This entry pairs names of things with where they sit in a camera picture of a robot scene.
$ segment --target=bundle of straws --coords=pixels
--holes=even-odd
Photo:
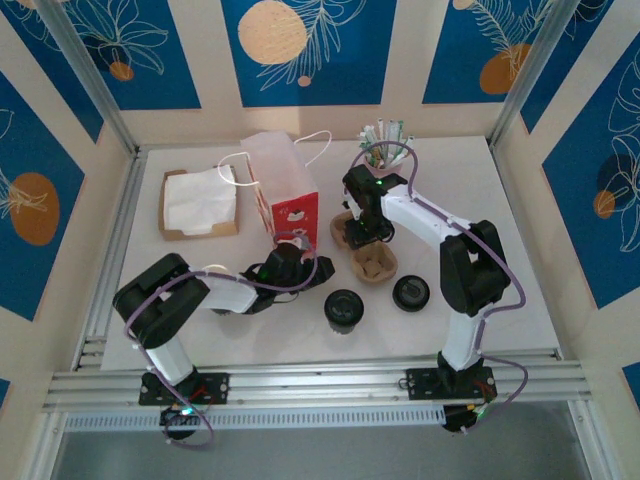
[[[384,121],[378,119],[378,128],[374,125],[366,125],[360,132],[360,148],[363,150],[369,148],[374,143],[381,142],[383,140],[393,140],[396,142],[404,143],[408,147],[413,146],[414,137],[409,136],[407,139],[402,137],[403,135],[402,120],[395,121],[389,120],[385,125]],[[400,165],[409,152],[406,148],[399,147],[397,145],[383,145],[371,149],[366,155],[365,159],[373,168],[390,169]]]

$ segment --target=white rope handle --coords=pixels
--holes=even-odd
[[[227,267],[225,267],[224,265],[220,265],[219,263],[212,263],[211,265],[207,265],[206,267],[202,267],[202,270],[204,270],[205,272],[208,272],[212,268],[215,268],[215,269],[218,269],[218,270],[222,270],[224,273],[231,274],[231,271]]]
[[[218,175],[220,175],[220,178],[222,178],[225,182],[230,183],[231,185],[235,185],[236,187],[252,187],[253,185],[259,184],[260,182],[238,183],[238,182],[234,182],[233,180],[229,180],[224,175],[222,175],[222,169],[220,168],[220,166],[222,166],[222,162],[224,162],[227,158],[237,157],[238,155],[246,155],[247,158],[251,160],[251,155],[249,155],[247,152],[238,152],[238,153],[232,153],[231,155],[227,155],[226,157],[224,157],[222,160],[218,162]]]
[[[318,131],[316,133],[312,133],[311,135],[307,135],[306,137],[299,138],[298,140],[293,142],[293,144],[296,145],[298,142],[301,142],[303,140],[307,140],[309,138],[313,138],[316,135],[320,135],[321,133],[328,134],[329,135],[329,140],[327,141],[327,144],[324,146],[324,148],[320,151],[320,153],[318,155],[316,155],[315,157],[313,157],[311,160],[309,160],[307,163],[304,164],[305,167],[308,167],[309,165],[311,165],[311,163],[315,162],[316,159],[318,157],[320,157],[320,155],[322,155],[324,152],[327,151],[327,148],[329,148],[329,145],[331,145],[331,140],[333,139],[333,136],[331,135],[331,132],[329,130],[320,130],[320,131]]]

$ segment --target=white backdrop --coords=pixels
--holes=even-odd
[[[169,0],[202,110],[123,117],[140,144],[239,140],[269,129],[302,136],[329,128],[347,139],[378,117],[404,120],[416,137],[487,135],[501,103],[422,105],[448,2],[397,2],[381,105],[243,108],[220,2]]]
[[[10,479],[51,374],[70,368],[129,157],[109,128],[93,143],[2,15],[0,45],[0,71],[85,173],[35,320],[0,307],[0,377],[11,381],[0,412],[0,477]]]
[[[621,372],[640,360],[640,290],[597,310],[542,162],[640,31],[637,0],[615,0],[532,134],[518,118],[496,161],[561,343],[582,361],[627,478],[640,472],[640,414]]]

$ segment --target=paper bag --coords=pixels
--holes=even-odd
[[[305,167],[304,158],[284,131],[263,132],[240,142],[249,154],[247,166],[258,211],[267,232],[294,232],[318,245],[318,188]],[[291,240],[299,248],[302,242]]]

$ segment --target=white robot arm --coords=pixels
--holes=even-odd
[[[441,354],[456,372],[477,364],[480,356],[476,338],[482,311],[502,298],[510,281],[494,261],[452,225],[474,231],[504,260],[495,227],[487,221],[472,225],[468,220],[455,217],[419,194],[411,195],[402,177],[394,174],[376,179],[364,165],[349,170],[343,183],[345,206],[354,217],[346,225],[346,239],[351,248],[376,240],[390,240],[393,223],[396,223],[440,251],[440,286],[452,308],[449,335]]]

